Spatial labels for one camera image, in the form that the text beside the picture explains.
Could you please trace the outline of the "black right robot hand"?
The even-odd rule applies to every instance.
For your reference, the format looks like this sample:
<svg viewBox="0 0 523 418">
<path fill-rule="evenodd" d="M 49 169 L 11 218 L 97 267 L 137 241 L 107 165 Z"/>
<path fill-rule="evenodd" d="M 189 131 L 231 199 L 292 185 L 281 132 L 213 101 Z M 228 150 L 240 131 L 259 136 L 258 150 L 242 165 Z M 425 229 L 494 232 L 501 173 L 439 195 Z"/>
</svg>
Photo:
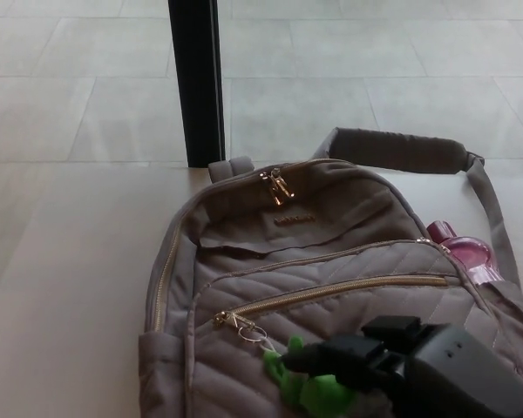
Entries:
<svg viewBox="0 0 523 418">
<path fill-rule="evenodd" d="M 397 417 L 523 417 L 523 382 L 463 328 L 378 316 L 360 334 L 295 348 L 279 365 L 304 380 L 301 400 L 341 414 L 374 390 Z"/>
</svg>

